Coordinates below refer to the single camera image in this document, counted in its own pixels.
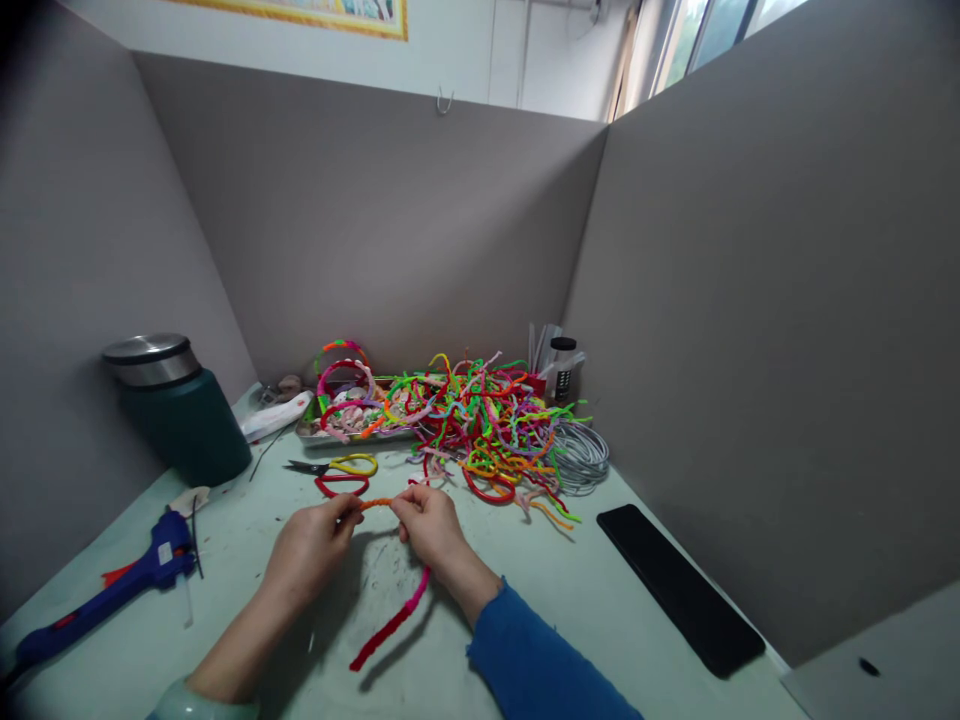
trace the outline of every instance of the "thermos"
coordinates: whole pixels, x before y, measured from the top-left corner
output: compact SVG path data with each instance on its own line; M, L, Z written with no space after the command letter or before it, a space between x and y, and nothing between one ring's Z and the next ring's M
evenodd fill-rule
M160 459L193 486L219 485L253 456L216 377L183 335L137 335L103 359L120 381L120 406Z

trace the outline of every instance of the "blue glue gun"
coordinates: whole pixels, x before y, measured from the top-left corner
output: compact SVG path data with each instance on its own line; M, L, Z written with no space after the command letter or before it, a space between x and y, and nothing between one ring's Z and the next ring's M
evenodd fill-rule
M69 615L20 641L17 666L6 685L30 667L59 655L144 590L165 590L176 584L180 573L190 575L195 564L194 545L183 516L167 510L150 535L150 549L119 580Z

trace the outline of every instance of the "sleeve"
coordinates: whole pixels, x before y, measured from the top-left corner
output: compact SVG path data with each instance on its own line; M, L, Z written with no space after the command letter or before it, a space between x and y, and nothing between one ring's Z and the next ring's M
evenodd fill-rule
M147 720L256 720L259 714L257 703L224 705L200 697L187 688L186 678L181 678L167 688Z
M510 586L480 613L467 657L508 720L643 720L609 680L550 628Z

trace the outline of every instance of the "window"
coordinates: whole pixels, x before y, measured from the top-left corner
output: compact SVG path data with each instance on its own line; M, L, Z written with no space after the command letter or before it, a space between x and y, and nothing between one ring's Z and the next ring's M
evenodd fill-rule
M649 95L656 95L805 0L664 0L668 22Z

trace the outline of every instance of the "tray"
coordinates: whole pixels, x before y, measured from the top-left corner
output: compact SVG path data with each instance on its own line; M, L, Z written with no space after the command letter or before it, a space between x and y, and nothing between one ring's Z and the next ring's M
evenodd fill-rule
M380 378L376 379L376 383L381 387L388 387L392 380L381 380ZM324 448L324 447L344 447L343 443L337 440L337 438L332 435L313 435L312 428L310 423L307 422L307 417L317 417L320 414L320 405L317 402L317 398L314 397L310 401L310 404L307 406L307 409L304 411L303 415L300 416L300 419L297 420L297 427L294 429L294 432L297 434L297 437L300 438L300 442L303 443L304 448ZM350 445L376 445L377 443L387 443L393 442L395 440L409 440L416 436L413 432L413 429L410 430L401 430L400 432L391 433L390 435L383 435L379 430L374 430L368 437L363 437L361 433L347 433L347 438L350 440Z

